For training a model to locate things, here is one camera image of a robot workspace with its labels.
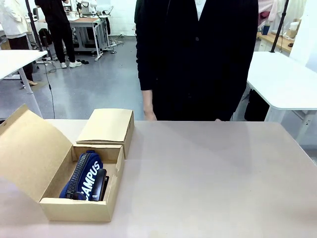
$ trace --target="box lid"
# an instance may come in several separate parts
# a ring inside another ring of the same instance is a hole
[[[95,109],[77,139],[78,144],[93,142],[124,142],[132,110]]]
[[[39,202],[72,143],[26,105],[0,125],[0,176]]]

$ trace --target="white sneaker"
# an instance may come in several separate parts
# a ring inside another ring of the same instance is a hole
[[[75,68],[75,67],[78,67],[78,66],[81,66],[81,62],[69,62],[69,67],[71,68]]]
[[[66,65],[65,62],[64,62],[64,63],[60,63],[60,67],[61,67],[61,68],[67,68],[67,65]]]

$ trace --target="black zipper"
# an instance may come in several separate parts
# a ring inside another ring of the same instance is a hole
[[[75,169],[75,171],[74,171],[74,173],[69,181],[69,185],[67,187],[66,198],[72,199],[73,194],[76,192],[75,188],[78,185],[79,178],[83,172],[83,168],[87,164],[87,161],[88,161],[90,155],[91,155],[91,153],[85,153],[79,158],[76,169]]]

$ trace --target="open cardboard box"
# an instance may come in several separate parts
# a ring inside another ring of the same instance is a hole
[[[126,159],[133,130],[134,115],[132,110],[95,109],[76,143],[122,145]]]
[[[104,200],[58,198],[87,150],[95,150],[107,170]],[[124,168],[122,145],[72,145],[58,129],[22,106],[0,125],[0,154],[0,176],[38,202],[49,220],[111,221]]]

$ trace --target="blue pencil case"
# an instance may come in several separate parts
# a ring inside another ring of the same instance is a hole
[[[63,188],[59,198],[90,201],[97,171],[102,168],[100,156],[94,150],[82,154],[73,175]]]

